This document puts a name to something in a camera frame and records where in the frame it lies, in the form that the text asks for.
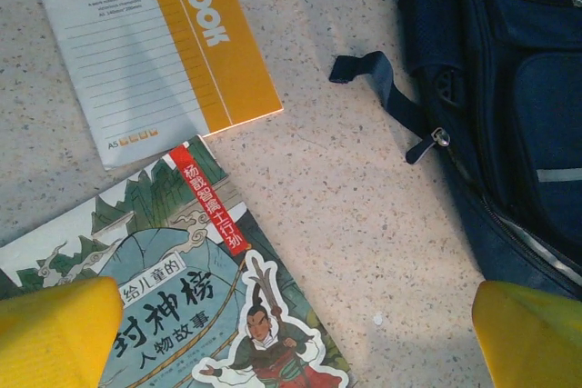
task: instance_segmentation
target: navy blue backpack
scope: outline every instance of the navy blue backpack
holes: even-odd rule
[[[371,75],[381,104],[436,150],[481,272],[582,300],[582,0],[398,0],[406,68],[340,55],[330,80]]]

